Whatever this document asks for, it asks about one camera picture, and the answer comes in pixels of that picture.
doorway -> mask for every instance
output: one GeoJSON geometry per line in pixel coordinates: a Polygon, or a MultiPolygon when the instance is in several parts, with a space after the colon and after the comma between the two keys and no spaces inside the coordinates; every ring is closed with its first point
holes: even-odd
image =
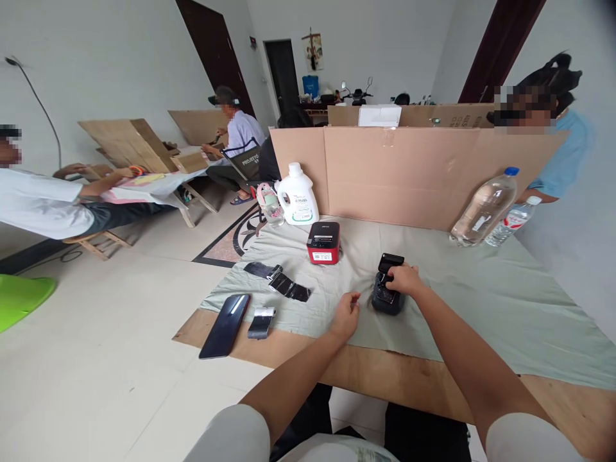
{"type": "Polygon", "coordinates": [[[193,0],[176,3],[212,88],[230,87],[239,96],[241,110],[255,117],[225,18],[193,0]]]}
{"type": "Polygon", "coordinates": [[[498,0],[458,103],[491,103],[533,28],[545,0],[498,0]]]}
{"type": "Polygon", "coordinates": [[[271,80],[278,100],[278,108],[280,115],[282,115],[300,102],[293,47],[291,40],[276,40],[264,42],[264,44],[271,71],[271,80]]]}

white t-shirt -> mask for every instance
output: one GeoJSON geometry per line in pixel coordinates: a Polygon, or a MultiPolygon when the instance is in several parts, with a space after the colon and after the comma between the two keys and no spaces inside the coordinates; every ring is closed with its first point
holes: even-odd
{"type": "MultiPolygon", "coordinates": [[[[488,430],[490,462],[582,462],[555,427],[529,414],[508,414],[488,430]]],[[[267,462],[270,432],[261,414],[245,404],[219,412],[184,462],[267,462]]],[[[284,462],[397,462],[385,448],[351,436],[317,434],[299,444],[284,462]]]]}
{"type": "MultiPolygon", "coordinates": [[[[229,143],[227,149],[239,148],[245,146],[251,138],[254,137],[259,143],[259,146],[263,145],[265,141],[265,134],[259,122],[251,115],[246,114],[244,111],[237,111],[233,120],[229,122],[227,126],[227,132],[229,134],[229,143]]],[[[254,143],[250,143],[246,147],[246,151],[254,148],[254,143]]],[[[241,154],[244,150],[231,151],[227,155],[229,157],[235,157],[241,154]]]]}
{"type": "Polygon", "coordinates": [[[76,202],[81,183],[0,168],[0,221],[52,239],[85,233],[94,215],[76,202]]]}

hand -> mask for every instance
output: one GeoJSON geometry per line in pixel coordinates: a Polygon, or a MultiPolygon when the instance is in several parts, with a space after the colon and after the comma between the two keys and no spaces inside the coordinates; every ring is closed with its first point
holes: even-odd
{"type": "Polygon", "coordinates": [[[400,266],[392,266],[388,271],[388,276],[393,277],[393,281],[387,282],[385,287],[406,295],[413,296],[422,287],[425,287],[419,277],[419,268],[403,263],[400,266]]]}
{"type": "Polygon", "coordinates": [[[336,307],[329,332],[346,343],[355,333],[359,320],[359,292],[347,292],[336,307]]]}

sandal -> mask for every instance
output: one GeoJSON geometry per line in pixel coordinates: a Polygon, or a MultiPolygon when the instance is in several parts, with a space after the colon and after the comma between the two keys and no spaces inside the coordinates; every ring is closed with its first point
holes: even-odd
{"type": "Polygon", "coordinates": [[[248,199],[241,199],[239,196],[236,197],[235,199],[233,199],[230,203],[231,205],[240,205],[246,202],[250,202],[252,201],[252,197],[249,197],[248,199]]]}

scooter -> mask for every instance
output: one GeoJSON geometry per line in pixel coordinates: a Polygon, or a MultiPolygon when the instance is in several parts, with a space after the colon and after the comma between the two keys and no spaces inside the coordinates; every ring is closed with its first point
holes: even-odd
{"type": "Polygon", "coordinates": [[[342,81],[342,91],[346,90],[348,92],[347,95],[342,97],[342,101],[344,101],[346,98],[353,98],[353,106],[362,106],[364,104],[366,104],[366,97],[367,96],[373,96],[370,93],[368,93],[368,89],[370,88],[370,85],[372,85],[372,77],[368,77],[368,86],[366,87],[366,91],[362,91],[362,89],[355,89],[355,91],[353,93],[351,93],[351,90],[349,90],[347,88],[347,81],[343,80],[342,81]]]}

